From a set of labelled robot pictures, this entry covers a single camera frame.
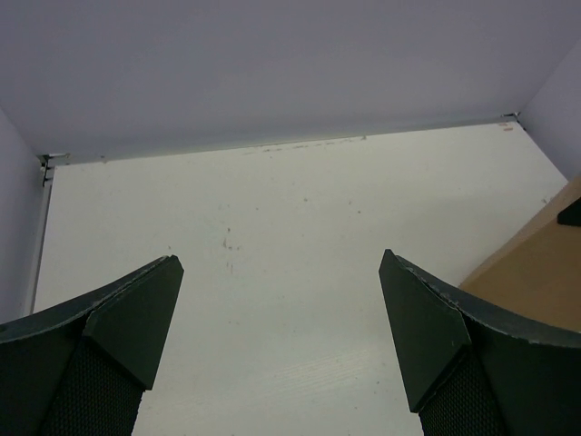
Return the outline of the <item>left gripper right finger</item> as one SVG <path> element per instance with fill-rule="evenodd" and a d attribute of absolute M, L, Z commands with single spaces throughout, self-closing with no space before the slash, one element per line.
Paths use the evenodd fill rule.
<path fill-rule="evenodd" d="M 579 434 L 579 333 L 461 291 L 391 250 L 379 278 L 424 434 Z"/>

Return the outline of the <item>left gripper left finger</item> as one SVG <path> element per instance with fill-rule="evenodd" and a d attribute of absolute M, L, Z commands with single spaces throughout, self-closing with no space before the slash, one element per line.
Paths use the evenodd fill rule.
<path fill-rule="evenodd" d="M 163 256 L 1 326 L 4 435 L 130 435 L 152 389 L 182 284 Z"/>

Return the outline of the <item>brown paper bag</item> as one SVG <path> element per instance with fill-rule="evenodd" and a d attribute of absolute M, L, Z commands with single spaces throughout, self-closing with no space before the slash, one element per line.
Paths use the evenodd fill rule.
<path fill-rule="evenodd" d="M 556 220 L 578 198 L 576 176 L 459 288 L 529 319 L 579 332 L 580 225 Z"/>

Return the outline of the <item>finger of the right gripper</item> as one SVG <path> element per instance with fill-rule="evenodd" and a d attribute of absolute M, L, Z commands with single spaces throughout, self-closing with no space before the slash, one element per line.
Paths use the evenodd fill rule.
<path fill-rule="evenodd" d="M 559 225 L 581 225 L 581 198 L 568 205 L 557 215 Z"/>

